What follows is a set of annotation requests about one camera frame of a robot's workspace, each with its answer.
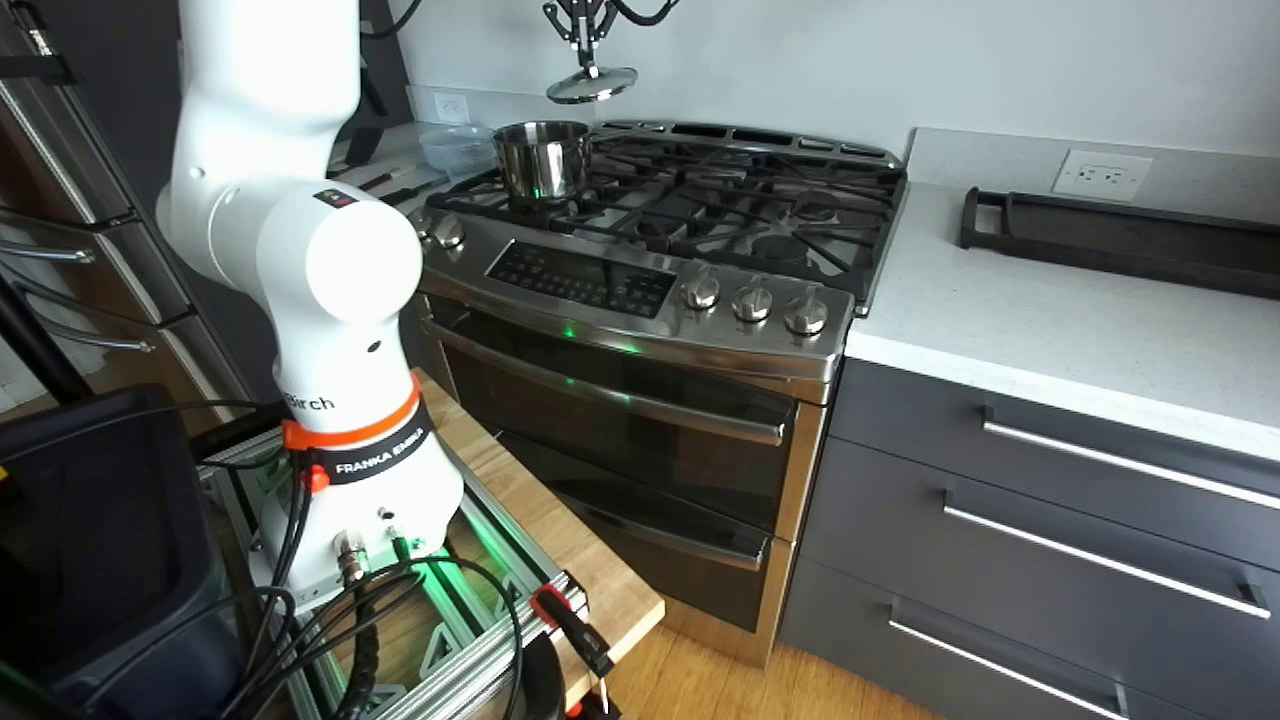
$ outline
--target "white countertop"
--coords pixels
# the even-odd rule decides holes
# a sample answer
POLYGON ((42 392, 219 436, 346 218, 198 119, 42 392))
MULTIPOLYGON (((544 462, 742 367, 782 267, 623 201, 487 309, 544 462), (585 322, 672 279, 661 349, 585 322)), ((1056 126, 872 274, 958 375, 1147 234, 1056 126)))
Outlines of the white countertop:
POLYGON ((972 182, 910 160, 846 355, 1280 460, 1280 299, 958 247, 972 182))

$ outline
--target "stainless steel oven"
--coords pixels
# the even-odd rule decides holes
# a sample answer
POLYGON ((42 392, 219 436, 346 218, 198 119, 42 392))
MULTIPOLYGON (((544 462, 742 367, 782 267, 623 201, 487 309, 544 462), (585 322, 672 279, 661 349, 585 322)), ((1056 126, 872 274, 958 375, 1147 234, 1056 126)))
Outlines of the stainless steel oven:
POLYGON ((602 123, 574 205, 426 201, 426 367, 646 585, 768 646, 900 188, 858 145, 602 123))

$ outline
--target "black tray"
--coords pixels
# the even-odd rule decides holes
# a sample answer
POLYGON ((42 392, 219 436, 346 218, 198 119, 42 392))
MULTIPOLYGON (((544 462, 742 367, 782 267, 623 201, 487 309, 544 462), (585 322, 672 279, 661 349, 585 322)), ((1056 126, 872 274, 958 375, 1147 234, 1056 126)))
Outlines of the black tray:
POLYGON ((1273 224, 972 188, 958 247, 1280 296, 1280 226, 1273 224))

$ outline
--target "countertop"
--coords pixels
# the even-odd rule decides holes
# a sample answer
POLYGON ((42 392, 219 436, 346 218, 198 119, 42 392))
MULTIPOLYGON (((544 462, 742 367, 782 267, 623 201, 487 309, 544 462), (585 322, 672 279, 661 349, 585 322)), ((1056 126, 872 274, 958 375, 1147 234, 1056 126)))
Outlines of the countertop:
POLYGON ((958 247, 972 182, 1045 191, 1045 172, 965 162, 956 145, 991 154, 991 139, 939 137, 907 162, 872 314, 846 332, 852 359, 1280 460, 1280 299, 958 247))
MULTIPOLYGON (((425 399, 443 446, 479 479, 479 486, 588 587, 595 632, 618 663, 662 615, 662 601, 585 526, 505 443, 494 443, 438 385, 425 379, 425 399)), ((556 640, 562 694, 581 699, 590 671, 556 640)))

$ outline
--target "oven door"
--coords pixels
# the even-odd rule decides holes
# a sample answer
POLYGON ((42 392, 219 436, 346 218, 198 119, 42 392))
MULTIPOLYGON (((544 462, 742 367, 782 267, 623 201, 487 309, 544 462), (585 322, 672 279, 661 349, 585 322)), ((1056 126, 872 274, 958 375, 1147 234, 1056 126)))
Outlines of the oven door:
POLYGON ((430 337, 456 399, 646 585, 755 626, 795 402, 494 314, 443 314, 430 337))

